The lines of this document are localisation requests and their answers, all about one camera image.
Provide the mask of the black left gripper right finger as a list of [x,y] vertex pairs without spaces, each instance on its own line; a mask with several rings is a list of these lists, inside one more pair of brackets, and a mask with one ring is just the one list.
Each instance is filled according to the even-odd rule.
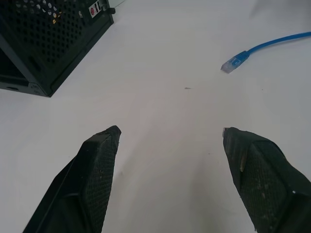
[[259,233],[309,233],[311,183],[271,140],[224,128],[233,183]]

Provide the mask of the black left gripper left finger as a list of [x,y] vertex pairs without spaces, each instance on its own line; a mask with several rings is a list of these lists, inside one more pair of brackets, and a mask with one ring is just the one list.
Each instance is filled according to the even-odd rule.
[[111,194],[121,130],[93,135],[55,176],[26,233],[100,233]]

